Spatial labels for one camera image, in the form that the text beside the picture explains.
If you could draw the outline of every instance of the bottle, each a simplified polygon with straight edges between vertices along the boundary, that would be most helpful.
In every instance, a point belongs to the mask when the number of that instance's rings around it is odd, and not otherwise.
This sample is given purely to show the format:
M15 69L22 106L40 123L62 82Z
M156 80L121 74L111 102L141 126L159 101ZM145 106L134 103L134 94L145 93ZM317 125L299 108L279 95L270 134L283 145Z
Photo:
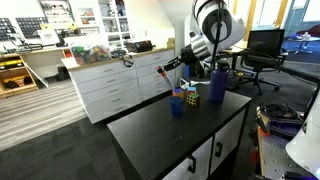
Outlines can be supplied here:
M218 60L216 63L217 68L211 72L209 100L214 103L221 103L226 91L229 64L225 60Z

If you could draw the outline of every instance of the cabinet handle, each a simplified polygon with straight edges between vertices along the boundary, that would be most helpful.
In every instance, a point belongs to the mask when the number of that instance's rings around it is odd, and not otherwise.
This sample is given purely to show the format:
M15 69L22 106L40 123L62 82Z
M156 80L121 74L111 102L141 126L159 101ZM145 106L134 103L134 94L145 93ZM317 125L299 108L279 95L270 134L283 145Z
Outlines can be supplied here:
M216 146L219 148L219 150L214 155L220 158L222 154L223 144L221 142L217 142Z
M112 90L112 91L109 91L109 92L116 92L116 91L118 91L118 89L115 89L115 90Z
M115 81L116 79L112 79L112 80L110 80L110 81L107 81L107 83L109 83L109 82L113 82L113 81Z
M109 71L112 71L113 69L107 69L107 70L104 70L103 72L109 72Z
M121 98L115 99L115 100L113 100L112 102L120 101L120 99L121 99Z
M120 109L123 109L123 107L119 107L118 109L115 109L115 111L119 111Z
M188 167L188 171L192 172L193 174L196 173L196 166L197 166L197 160L195 157L193 157L192 155L188 157L189 159L192 160L192 166Z

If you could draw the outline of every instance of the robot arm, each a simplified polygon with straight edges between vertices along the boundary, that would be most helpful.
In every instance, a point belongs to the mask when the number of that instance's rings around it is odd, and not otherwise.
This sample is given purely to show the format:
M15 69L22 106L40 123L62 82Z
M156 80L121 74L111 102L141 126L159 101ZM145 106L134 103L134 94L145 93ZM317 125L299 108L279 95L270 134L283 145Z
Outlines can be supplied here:
M243 21L229 12L223 0L194 0L192 16L203 35L190 32L191 43L181 49L178 57L158 68L159 73L172 70L181 63L189 65L210 56L214 60L216 52L229 48L244 37Z

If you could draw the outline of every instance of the office chair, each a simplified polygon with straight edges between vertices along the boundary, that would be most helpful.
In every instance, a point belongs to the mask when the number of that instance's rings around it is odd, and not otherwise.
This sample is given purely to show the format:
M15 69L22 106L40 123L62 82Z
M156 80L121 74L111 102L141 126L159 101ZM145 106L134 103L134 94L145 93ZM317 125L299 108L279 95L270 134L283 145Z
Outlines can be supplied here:
M253 57L249 55L242 56L240 64L241 64L241 67L243 67L244 69L249 69L255 72L255 76L240 77L239 79L240 82L237 85L253 82L253 85L254 86L256 85L258 87L258 90L259 90L258 95L263 94L260 87L260 83L272 85L274 86L274 90L276 91L280 89L279 84L266 81L262 77L259 77L260 72L276 71L274 69L270 70L270 68L271 69L275 68L275 64L270 64L270 62L264 63L261 61L257 61L254 59L254 56L270 58L270 60L274 59L276 61L279 55L281 55L282 56L281 63L283 63L287 55L287 53L281 53L283 36L284 36L283 29L250 31L247 48L248 48L248 54L253 55Z

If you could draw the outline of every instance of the black table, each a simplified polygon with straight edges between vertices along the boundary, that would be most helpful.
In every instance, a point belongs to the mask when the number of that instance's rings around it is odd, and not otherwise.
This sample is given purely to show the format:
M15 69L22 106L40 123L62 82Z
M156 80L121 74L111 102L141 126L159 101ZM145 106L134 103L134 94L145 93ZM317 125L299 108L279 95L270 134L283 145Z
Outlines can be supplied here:
M235 159L251 98L226 91L224 102L213 104L207 100L208 89L197 88L200 107L184 105L181 117L171 115L168 98L164 98L108 124L126 179L162 179L242 113L237 146L228 156Z

